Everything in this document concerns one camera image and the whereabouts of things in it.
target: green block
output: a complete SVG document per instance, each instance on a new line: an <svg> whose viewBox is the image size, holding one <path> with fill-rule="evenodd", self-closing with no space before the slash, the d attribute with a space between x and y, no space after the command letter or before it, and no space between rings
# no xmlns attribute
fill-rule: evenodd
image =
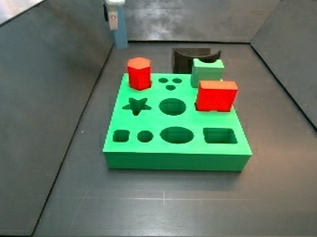
<svg viewBox="0 0 317 237"><path fill-rule="evenodd" d="M114 107L104 154L108 168L241 171L252 155L230 112L198 112L190 74L151 74L153 87L129 87Z"/></svg>
<svg viewBox="0 0 317 237"><path fill-rule="evenodd" d="M224 77L225 65L224 61L218 59L214 63L205 63L199 59L193 60L191 68L191 87L198 88L201 80L218 81Z"/></svg>

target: circular hole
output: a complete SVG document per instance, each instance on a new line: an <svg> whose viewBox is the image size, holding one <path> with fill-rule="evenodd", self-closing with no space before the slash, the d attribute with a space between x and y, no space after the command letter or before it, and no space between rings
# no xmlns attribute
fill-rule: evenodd
<svg viewBox="0 0 317 237"><path fill-rule="evenodd" d="M173 90L175 89L175 86L174 86L174 85L167 85L167 86L166 86L166 89L167 89L169 91L173 91Z"/></svg>
<svg viewBox="0 0 317 237"><path fill-rule="evenodd" d="M154 134L151 131L141 131L138 134L138 139L142 143L149 143L154 139Z"/></svg>
<svg viewBox="0 0 317 237"><path fill-rule="evenodd" d="M169 80L167 80L166 78L159 78L158 81L159 81L161 83L166 83Z"/></svg>
<svg viewBox="0 0 317 237"><path fill-rule="evenodd" d="M174 83L181 83L182 80L179 78L174 78Z"/></svg>
<svg viewBox="0 0 317 237"><path fill-rule="evenodd" d="M167 143L189 143L193 140L193 132L182 127L170 127L162 130L161 138Z"/></svg>
<svg viewBox="0 0 317 237"><path fill-rule="evenodd" d="M178 99L169 98L169 99L161 101L159 109L165 114L177 116L185 112L186 104L183 103L183 101L181 101Z"/></svg>

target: metal wall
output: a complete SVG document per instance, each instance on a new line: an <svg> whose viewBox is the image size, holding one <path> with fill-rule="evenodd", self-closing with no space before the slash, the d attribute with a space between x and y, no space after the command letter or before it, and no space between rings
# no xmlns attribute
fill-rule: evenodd
<svg viewBox="0 0 317 237"><path fill-rule="evenodd" d="M250 43L280 0L127 0L130 41Z"/></svg>
<svg viewBox="0 0 317 237"><path fill-rule="evenodd" d="M102 0L50 0L0 28L0 234L30 235L111 48Z"/></svg>
<svg viewBox="0 0 317 237"><path fill-rule="evenodd" d="M317 1L284 0L252 45L317 127Z"/></svg>

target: black object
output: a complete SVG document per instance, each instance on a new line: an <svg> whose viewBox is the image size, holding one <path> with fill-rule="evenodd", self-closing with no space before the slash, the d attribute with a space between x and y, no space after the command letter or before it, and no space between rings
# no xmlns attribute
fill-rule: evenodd
<svg viewBox="0 0 317 237"><path fill-rule="evenodd" d="M213 63L221 58L220 50L213 55L209 48L174 48L174 73L191 74L193 59Z"/></svg>

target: red hexagonal prism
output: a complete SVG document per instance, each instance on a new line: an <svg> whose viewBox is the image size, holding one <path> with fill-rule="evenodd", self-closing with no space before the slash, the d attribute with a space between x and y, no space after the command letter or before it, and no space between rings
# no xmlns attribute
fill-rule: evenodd
<svg viewBox="0 0 317 237"><path fill-rule="evenodd" d="M229 112L237 91L238 86L234 81L199 81L195 109Z"/></svg>
<svg viewBox="0 0 317 237"><path fill-rule="evenodd" d="M127 61L130 87L141 91L151 87L151 60L143 57Z"/></svg>

